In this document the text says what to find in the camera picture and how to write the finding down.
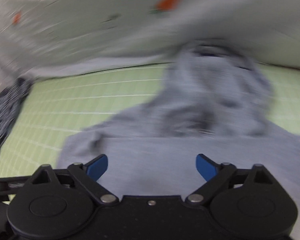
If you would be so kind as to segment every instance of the striped cloth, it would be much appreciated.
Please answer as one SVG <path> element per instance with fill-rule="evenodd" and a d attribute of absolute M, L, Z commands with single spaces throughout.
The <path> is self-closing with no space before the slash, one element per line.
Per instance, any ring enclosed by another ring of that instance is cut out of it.
<path fill-rule="evenodd" d="M 11 87 L 0 93 L 0 147 L 8 137 L 21 109 L 21 104 L 30 92 L 31 82 L 16 79 Z"/>

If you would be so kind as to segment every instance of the screw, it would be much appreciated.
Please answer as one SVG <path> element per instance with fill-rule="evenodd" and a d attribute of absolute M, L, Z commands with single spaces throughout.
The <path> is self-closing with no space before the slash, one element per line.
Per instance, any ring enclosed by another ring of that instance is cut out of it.
<path fill-rule="evenodd" d="M 148 205 L 149 206 L 154 206 L 156 204 L 156 201 L 155 200 L 149 200 L 148 201 Z"/>
<path fill-rule="evenodd" d="M 203 200 L 203 196 L 200 194 L 191 194 L 188 196 L 188 200 L 192 203 L 199 203 Z"/>
<path fill-rule="evenodd" d="M 117 200 L 117 197 L 112 194 L 105 194 L 105 195 L 101 196 L 100 200 L 103 203 L 112 203 Z"/>

